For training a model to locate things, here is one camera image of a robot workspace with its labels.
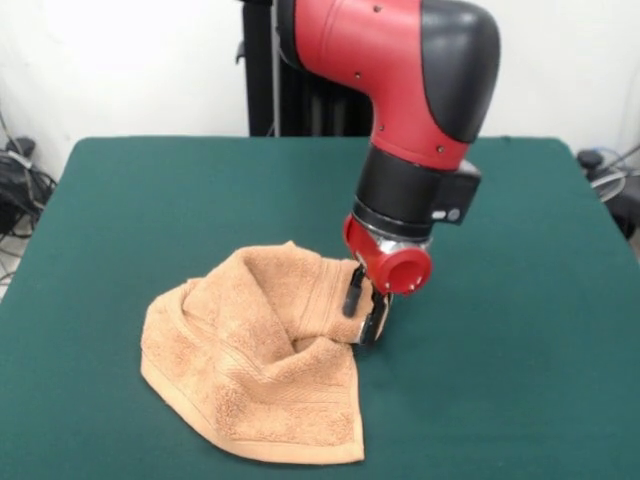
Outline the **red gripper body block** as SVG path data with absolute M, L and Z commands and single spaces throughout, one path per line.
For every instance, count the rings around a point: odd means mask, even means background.
M 430 238 L 391 238 L 362 224 L 353 214 L 345 220 L 343 236 L 349 252 L 380 293 L 409 295 L 429 280 Z

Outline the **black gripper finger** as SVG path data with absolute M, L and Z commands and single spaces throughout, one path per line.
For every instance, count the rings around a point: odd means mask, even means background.
M 351 276 L 349 282 L 344 303 L 342 306 L 342 314 L 344 316 L 354 316 L 358 307 L 361 295 L 362 284 L 365 278 L 365 269 L 363 267 L 357 267 Z
M 384 329 L 391 304 L 393 302 L 393 294 L 381 294 L 373 292 L 371 295 L 372 309 L 366 316 L 362 324 L 359 341 L 360 345 L 372 345 L 379 338 Z

